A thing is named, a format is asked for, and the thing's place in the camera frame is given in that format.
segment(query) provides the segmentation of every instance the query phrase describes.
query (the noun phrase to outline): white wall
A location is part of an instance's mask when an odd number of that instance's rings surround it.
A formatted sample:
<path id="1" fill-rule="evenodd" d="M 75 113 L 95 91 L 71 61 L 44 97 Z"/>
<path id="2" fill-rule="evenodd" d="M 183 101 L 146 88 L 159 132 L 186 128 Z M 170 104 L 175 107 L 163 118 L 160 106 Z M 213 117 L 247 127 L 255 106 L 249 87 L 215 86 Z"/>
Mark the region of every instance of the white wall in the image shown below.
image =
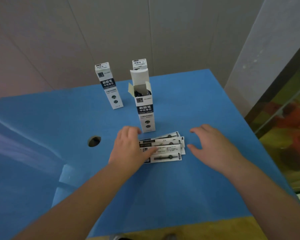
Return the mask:
<path id="1" fill-rule="evenodd" d="M 263 0 L 0 0 L 0 97 L 211 68 L 222 86 Z"/>
<path id="2" fill-rule="evenodd" d="M 300 48 L 300 0 L 265 0 L 224 88 L 246 116 Z"/>

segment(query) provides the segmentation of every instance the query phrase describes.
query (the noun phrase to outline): hand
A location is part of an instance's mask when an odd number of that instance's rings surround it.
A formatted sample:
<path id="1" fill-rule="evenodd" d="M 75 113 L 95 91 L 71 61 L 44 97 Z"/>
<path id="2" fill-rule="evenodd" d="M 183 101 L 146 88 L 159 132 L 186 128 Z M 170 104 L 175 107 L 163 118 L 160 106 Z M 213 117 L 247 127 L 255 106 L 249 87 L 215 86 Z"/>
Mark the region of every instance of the hand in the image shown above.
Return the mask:
<path id="1" fill-rule="evenodd" d="M 109 164 L 114 163 L 132 175 L 158 150 L 158 148 L 153 147 L 142 152 L 139 147 L 138 134 L 141 134 L 141 130 L 132 126 L 124 126 L 118 132 L 110 154 Z"/>
<path id="2" fill-rule="evenodd" d="M 212 169 L 224 173 L 225 170 L 245 160 L 239 150 L 217 129 L 208 124 L 190 129 L 199 139 L 202 149 L 187 145 L 192 154 Z"/>

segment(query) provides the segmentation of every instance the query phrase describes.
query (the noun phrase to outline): blue foam surface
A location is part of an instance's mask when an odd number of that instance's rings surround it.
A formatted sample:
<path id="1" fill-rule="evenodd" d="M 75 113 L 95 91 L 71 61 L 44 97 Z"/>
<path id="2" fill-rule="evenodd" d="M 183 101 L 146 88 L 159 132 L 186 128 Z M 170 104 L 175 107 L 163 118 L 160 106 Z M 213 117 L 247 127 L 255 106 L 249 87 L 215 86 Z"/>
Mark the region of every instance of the blue foam surface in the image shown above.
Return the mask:
<path id="1" fill-rule="evenodd" d="M 156 131 L 210 124 L 289 194 L 286 180 L 210 70 L 150 78 Z M 0 239 L 9 239 L 107 165 L 117 132 L 139 126 L 128 81 L 117 82 L 124 107 L 113 110 L 101 85 L 0 99 Z M 101 137 L 88 147 L 93 136 Z M 249 216 L 221 174 L 186 148 L 182 161 L 143 165 L 120 189 L 90 236 Z"/>

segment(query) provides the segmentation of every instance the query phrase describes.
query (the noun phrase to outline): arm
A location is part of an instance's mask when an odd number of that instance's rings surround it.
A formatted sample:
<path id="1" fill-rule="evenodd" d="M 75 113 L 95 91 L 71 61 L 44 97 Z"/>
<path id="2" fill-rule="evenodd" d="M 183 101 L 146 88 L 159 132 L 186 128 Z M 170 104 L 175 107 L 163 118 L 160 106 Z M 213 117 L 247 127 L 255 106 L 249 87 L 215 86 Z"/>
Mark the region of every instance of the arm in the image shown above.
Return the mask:
<path id="1" fill-rule="evenodd" d="M 217 129 L 204 124 L 190 132 L 199 137 L 202 149 L 188 148 L 228 178 L 268 239 L 300 239 L 300 204 L 295 198 L 245 159 Z"/>
<path id="2" fill-rule="evenodd" d="M 19 239 L 86 239 L 91 228 L 117 191 L 156 148 L 141 152 L 139 128 L 125 126 L 118 132 L 109 164 L 73 194 L 57 204 L 14 237 Z"/>

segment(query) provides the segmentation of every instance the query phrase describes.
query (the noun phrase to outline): round hole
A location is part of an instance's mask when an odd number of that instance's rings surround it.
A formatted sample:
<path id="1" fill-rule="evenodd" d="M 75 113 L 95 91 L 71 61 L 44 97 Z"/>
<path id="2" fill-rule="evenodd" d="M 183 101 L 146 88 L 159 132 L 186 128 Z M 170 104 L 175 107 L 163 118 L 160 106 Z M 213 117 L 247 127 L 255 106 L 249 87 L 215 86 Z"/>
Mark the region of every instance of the round hole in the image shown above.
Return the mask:
<path id="1" fill-rule="evenodd" d="M 95 146 L 99 145 L 100 141 L 101 141 L 100 136 L 92 136 L 88 140 L 88 146 L 89 147 L 95 147 Z"/>

